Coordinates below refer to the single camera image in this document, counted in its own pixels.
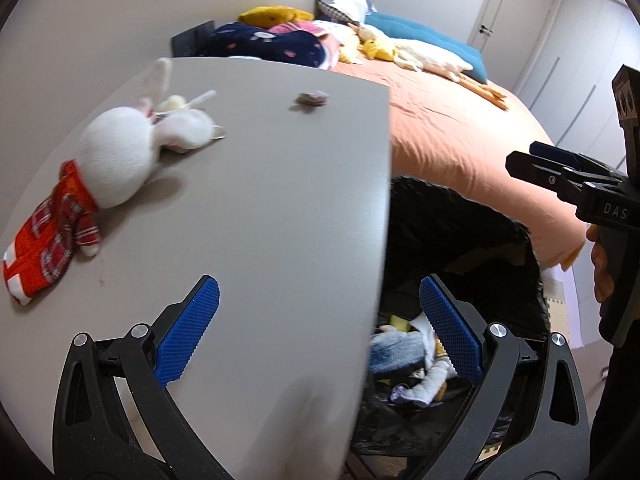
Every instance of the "black trash bag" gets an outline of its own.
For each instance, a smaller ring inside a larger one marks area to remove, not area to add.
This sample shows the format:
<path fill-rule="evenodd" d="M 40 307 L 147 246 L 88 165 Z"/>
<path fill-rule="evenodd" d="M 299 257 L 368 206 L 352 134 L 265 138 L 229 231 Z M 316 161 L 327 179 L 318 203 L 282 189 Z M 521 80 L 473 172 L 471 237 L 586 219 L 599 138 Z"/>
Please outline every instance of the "black trash bag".
<path fill-rule="evenodd" d="M 387 324 L 392 314 L 418 316 L 420 281 L 433 273 L 486 322 L 501 322 L 520 337 L 544 340 L 549 334 L 540 268 L 526 227 L 451 189 L 395 177 L 377 326 Z M 391 403 L 392 386 L 367 375 L 351 441 L 354 453 L 429 455 L 471 390 L 468 381 L 447 381 L 443 402 L 421 409 Z M 506 434 L 521 388 L 514 381 L 488 444 Z"/>

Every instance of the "bunny ear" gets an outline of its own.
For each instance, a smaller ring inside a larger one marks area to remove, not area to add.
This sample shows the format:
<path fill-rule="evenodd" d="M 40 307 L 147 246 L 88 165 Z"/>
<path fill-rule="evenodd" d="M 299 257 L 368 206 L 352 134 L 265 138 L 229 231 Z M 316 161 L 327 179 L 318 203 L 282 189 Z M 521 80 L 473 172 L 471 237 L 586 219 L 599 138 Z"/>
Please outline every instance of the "bunny ear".
<path fill-rule="evenodd" d="M 196 106 L 205 103 L 209 99 L 213 99 L 216 96 L 217 92 L 215 90 L 207 90 L 204 94 L 199 95 L 195 99 L 189 101 L 185 106 L 187 108 L 195 108 Z"/>
<path fill-rule="evenodd" d="M 154 107 L 162 102 L 169 89 L 173 64 L 168 57 L 161 57 L 153 63 L 145 77 L 140 98 L 151 99 Z"/>

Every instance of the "white stuffed bunny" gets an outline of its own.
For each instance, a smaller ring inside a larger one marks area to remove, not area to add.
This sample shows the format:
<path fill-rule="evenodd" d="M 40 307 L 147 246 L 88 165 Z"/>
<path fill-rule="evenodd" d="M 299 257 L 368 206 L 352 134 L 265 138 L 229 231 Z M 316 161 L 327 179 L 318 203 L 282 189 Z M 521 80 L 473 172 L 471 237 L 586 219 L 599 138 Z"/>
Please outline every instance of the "white stuffed bunny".
<path fill-rule="evenodd" d="M 60 278 L 77 247 L 87 256 L 98 253 L 94 214 L 131 198 L 151 176 L 163 146 L 183 152 L 220 138 L 213 120 L 192 108 L 215 92 L 188 104 L 180 96 L 161 104 L 171 68 L 170 59 L 158 59 L 135 106 L 112 108 L 87 126 L 53 192 L 6 250 L 4 280 L 21 304 Z M 154 108 L 159 105 L 160 113 Z"/>

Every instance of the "gray table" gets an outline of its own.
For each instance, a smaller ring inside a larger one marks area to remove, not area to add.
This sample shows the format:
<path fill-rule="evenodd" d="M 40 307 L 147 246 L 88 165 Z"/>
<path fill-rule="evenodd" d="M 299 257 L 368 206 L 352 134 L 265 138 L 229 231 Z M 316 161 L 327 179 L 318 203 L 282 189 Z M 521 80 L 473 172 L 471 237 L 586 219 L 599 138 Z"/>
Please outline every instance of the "gray table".
<path fill-rule="evenodd" d="M 5 247 L 49 192 L 82 127 L 130 104 L 128 82 L 51 154 L 0 237 Z M 123 336 L 180 301 L 203 274 L 221 306 L 169 387 L 239 480 L 335 477 L 348 445 L 378 305 L 388 210 L 387 88 L 298 66 L 181 59 L 172 93 L 218 96 L 228 138 L 167 154 L 130 202 L 101 213 L 102 252 L 79 256 L 27 308 L 0 294 L 0 400 L 51 466 L 51 423 L 78 332 Z M 301 91 L 328 106 L 292 106 Z M 154 452 L 125 386 L 134 428 Z"/>

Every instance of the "metal screw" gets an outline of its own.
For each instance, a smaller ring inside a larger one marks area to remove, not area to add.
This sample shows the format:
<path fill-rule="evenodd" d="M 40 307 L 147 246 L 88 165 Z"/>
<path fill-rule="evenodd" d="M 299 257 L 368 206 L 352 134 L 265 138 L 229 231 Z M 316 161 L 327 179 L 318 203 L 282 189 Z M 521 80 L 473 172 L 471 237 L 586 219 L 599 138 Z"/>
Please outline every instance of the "metal screw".
<path fill-rule="evenodd" d="M 82 346 L 84 343 L 86 343 L 86 334 L 78 334 L 75 338 L 74 338 L 74 345 L 76 346 Z"/>
<path fill-rule="evenodd" d="M 133 337 L 144 337 L 149 332 L 149 328 L 146 325 L 136 325 L 131 329 L 131 335 Z"/>
<path fill-rule="evenodd" d="M 507 335 L 507 329 L 499 323 L 492 324 L 489 330 L 496 337 L 504 337 Z"/>
<path fill-rule="evenodd" d="M 553 343 L 558 346 L 564 346 L 564 343 L 566 343 L 564 336 L 559 333 L 553 333 L 551 335 L 551 341 L 553 341 Z"/>

